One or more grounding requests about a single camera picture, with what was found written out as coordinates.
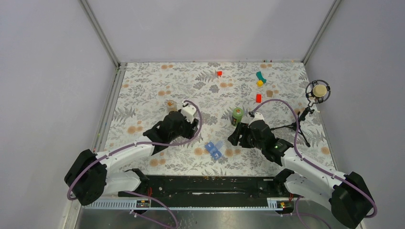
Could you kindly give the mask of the blue weekly pill organizer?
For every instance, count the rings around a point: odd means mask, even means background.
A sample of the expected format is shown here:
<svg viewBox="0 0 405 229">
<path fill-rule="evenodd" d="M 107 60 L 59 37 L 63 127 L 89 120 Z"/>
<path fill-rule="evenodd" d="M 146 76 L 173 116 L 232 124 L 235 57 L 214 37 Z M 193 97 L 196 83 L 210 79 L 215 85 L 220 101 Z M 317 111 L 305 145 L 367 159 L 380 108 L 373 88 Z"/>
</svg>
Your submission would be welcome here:
<svg viewBox="0 0 405 229">
<path fill-rule="evenodd" d="M 213 142 L 209 142 L 204 147 L 214 160 L 218 160 L 222 157 L 220 149 L 222 148 L 223 145 L 224 144 L 222 141 L 219 141 L 216 144 L 214 144 Z"/>
</svg>

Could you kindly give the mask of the green pill bottle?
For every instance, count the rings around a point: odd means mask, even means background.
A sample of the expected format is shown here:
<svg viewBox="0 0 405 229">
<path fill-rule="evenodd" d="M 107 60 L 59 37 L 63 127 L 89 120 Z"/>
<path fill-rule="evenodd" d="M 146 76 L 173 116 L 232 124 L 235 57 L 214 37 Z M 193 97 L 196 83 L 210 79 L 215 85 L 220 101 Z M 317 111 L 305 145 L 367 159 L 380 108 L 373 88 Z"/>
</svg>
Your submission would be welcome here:
<svg viewBox="0 0 405 229">
<path fill-rule="evenodd" d="M 242 108 L 240 107 L 234 108 L 231 115 L 231 124 L 233 126 L 237 126 L 237 124 L 242 121 L 243 116 L 244 110 Z"/>
</svg>

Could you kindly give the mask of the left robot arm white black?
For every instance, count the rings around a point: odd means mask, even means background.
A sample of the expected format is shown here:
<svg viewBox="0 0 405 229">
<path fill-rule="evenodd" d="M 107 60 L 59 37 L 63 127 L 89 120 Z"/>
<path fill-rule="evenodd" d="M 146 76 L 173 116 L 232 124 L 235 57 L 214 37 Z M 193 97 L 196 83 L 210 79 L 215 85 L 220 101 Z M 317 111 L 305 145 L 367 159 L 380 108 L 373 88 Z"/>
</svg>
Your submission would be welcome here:
<svg viewBox="0 0 405 229">
<path fill-rule="evenodd" d="M 82 151 L 64 177 L 68 185 L 67 197 L 89 205 L 101 196 L 120 191 L 132 191 L 143 196 L 148 184 L 136 169 L 119 171 L 124 165 L 144 157 L 153 156 L 169 146 L 175 146 L 178 137 L 189 143 L 198 135 L 201 123 L 194 118 L 199 110 L 188 104 L 179 111 L 171 111 L 162 121 L 145 131 L 138 140 L 113 151 L 94 153 Z"/>
</svg>

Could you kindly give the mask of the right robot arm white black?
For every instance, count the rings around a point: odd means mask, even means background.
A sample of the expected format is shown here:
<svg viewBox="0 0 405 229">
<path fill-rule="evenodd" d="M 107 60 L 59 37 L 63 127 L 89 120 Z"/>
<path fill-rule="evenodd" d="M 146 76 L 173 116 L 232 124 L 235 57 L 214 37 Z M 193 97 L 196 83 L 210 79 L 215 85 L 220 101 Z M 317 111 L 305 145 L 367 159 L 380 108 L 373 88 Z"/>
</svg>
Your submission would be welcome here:
<svg viewBox="0 0 405 229">
<path fill-rule="evenodd" d="M 239 123 L 228 141 L 234 146 L 256 148 L 267 160 L 283 167 L 275 177 L 276 194 L 307 197 L 330 210 L 348 228 L 355 228 L 364 218 L 372 216 L 375 202 L 359 174 L 347 175 L 299 156 L 294 146 L 275 137 L 263 120 Z"/>
</svg>

